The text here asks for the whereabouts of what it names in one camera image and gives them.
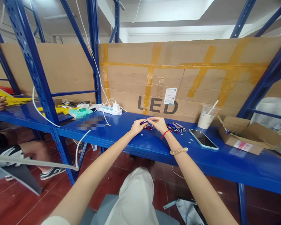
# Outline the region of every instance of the sneaker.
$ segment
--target sneaker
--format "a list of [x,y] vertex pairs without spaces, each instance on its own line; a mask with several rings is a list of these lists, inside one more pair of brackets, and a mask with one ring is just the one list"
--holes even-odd
[[58,175],[62,172],[65,172],[66,169],[65,168],[61,168],[61,167],[52,167],[48,172],[46,173],[41,173],[41,180],[46,180],[49,179],[51,177],[54,177],[55,175]]
[[5,176],[6,181],[10,181],[10,180],[13,180],[13,179],[14,179],[13,176],[10,176],[10,175]]

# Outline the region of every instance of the white pants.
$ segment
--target white pants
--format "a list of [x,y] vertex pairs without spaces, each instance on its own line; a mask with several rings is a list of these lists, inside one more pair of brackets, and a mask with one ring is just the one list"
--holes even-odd
[[144,167],[136,168],[124,180],[105,225],[159,225],[152,205],[153,195],[150,173]]

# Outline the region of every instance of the plastic cup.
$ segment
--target plastic cup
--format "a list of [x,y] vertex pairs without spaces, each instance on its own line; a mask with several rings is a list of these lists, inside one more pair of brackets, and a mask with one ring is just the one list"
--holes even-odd
[[208,129],[208,127],[210,126],[210,124],[212,123],[212,121],[214,120],[214,118],[216,117],[216,115],[219,113],[220,110],[221,108],[217,108],[217,107],[212,108],[212,106],[203,105],[203,110],[198,122],[198,127],[202,129]]

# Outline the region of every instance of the person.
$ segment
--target person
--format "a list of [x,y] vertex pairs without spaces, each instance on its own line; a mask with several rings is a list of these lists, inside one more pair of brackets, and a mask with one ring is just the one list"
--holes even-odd
[[[4,110],[7,103],[4,102],[5,98],[0,98],[0,111]],[[51,162],[51,155],[47,144],[44,141],[31,141],[22,144],[17,143],[18,136],[14,131],[0,132],[0,155],[19,157],[19,158],[32,158],[34,160]],[[2,163],[0,167],[12,167],[19,166],[19,163]],[[41,172],[41,180],[47,180],[53,176],[56,176],[62,172],[65,172],[65,168],[61,167],[38,167]],[[5,177],[7,181],[13,180],[14,177],[7,175]]]
[[[151,117],[147,120],[166,138],[171,154],[174,154],[173,157],[177,161],[207,223],[209,225],[237,224],[206,176],[188,155],[186,148],[182,148],[172,133],[168,131],[164,118]],[[80,223],[101,179],[127,144],[148,124],[140,125],[143,121],[144,119],[136,120],[129,132],[85,170],[42,225],[75,225]],[[154,185],[151,175],[143,167],[136,168],[127,176],[120,188],[119,198],[105,225],[159,224],[152,205],[153,194]]]

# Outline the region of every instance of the smartphone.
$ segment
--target smartphone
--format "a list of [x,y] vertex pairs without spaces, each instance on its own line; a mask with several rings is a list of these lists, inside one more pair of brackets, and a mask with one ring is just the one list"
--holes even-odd
[[219,148],[201,131],[189,129],[191,135],[197,140],[199,145],[203,148],[210,148],[213,150],[218,150]]

